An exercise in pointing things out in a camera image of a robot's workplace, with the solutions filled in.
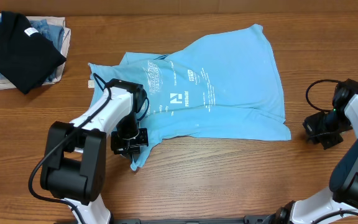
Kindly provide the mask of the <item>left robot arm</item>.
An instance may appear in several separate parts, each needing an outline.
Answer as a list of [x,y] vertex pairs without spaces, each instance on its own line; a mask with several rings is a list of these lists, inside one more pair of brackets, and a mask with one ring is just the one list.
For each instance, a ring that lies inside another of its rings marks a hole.
[[106,148],[133,157],[148,146],[147,129],[137,114],[148,100],[143,85],[113,78],[101,98],[77,119],[51,125],[45,155],[36,169],[52,201],[68,205],[77,223],[113,223],[101,191]]

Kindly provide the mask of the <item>light blue t-shirt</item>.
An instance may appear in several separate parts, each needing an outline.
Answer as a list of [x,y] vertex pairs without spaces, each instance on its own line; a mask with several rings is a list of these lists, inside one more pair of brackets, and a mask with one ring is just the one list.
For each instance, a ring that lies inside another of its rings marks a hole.
[[144,86],[140,125],[149,144],[133,158],[144,166],[164,139],[288,141],[282,83],[261,25],[206,35],[172,54],[128,52],[119,65],[91,64],[92,74]]

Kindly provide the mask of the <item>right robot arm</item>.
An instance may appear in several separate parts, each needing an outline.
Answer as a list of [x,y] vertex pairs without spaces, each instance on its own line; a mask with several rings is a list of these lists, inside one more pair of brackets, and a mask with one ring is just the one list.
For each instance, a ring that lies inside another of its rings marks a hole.
[[343,141],[341,134],[353,130],[356,141],[334,168],[329,185],[305,200],[292,201],[265,218],[264,223],[333,223],[358,217],[358,82],[336,82],[331,110],[318,109],[303,126],[313,144],[324,149]]

